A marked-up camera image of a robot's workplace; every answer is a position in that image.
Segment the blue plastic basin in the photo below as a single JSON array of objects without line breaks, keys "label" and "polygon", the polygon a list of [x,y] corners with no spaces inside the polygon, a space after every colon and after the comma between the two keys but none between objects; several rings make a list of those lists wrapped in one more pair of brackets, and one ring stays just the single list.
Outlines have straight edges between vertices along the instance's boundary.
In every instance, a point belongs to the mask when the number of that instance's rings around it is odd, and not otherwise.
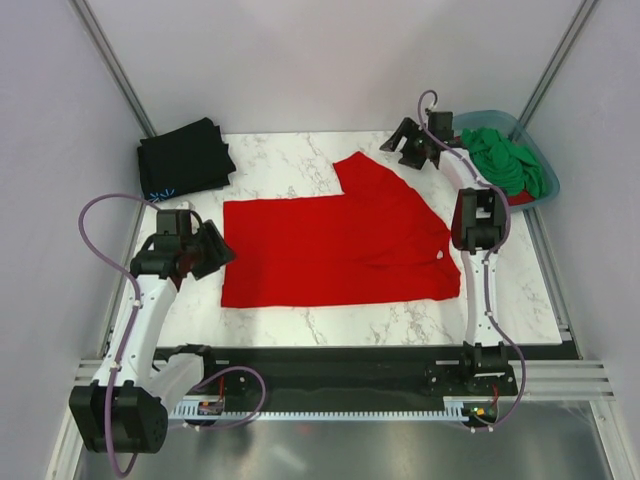
[{"label": "blue plastic basin", "polygon": [[531,138],[526,129],[521,128],[521,125],[515,117],[499,110],[475,111],[457,114],[453,117],[453,128],[459,140],[463,129],[467,128],[475,130],[482,127],[496,129],[515,144],[528,146],[534,152],[542,165],[544,177],[549,185],[548,193],[525,207],[520,206],[515,209],[512,208],[513,211],[523,211],[538,207],[557,197],[560,191],[557,175],[538,145],[536,145],[535,141]]}]

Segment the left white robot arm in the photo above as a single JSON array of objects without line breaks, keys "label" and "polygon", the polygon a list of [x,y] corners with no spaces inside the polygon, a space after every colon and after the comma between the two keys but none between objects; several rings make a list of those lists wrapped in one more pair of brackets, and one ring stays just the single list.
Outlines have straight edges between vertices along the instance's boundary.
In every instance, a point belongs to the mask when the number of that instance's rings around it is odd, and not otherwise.
[{"label": "left white robot arm", "polygon": [[159,336],[187,277],[201,280],[233,261],[215,224],[191,209],[161,210],[156,230],[125,270],[133,293],[89,384],[76,386],[69,407],[85,447],[97,453],[151,454],[160,450],[168,417],[193,388],[208,393],[219,369],[209,348],[176,348],[160,371],[153,362]]}]

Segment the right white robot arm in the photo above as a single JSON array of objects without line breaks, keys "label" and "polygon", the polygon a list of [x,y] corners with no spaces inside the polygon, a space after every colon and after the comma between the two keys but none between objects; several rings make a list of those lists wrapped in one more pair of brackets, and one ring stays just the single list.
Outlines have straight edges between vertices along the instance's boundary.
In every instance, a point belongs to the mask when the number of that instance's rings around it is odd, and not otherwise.
[{"label": "right white robot arm", "polygon": [[457,190],[451,241],[460,252],[467,293],[467,330],[458,381],[477,394],[494,378],[510,382],[508,339],[497,321],[497,261],[510,233],[509,205],[502,190],[490,184],[470,154],[449,144],[453,114],[435,112],[429,122],[404,118],[380,149],[401,152],[399,163],[420,170],[428,161]]}]

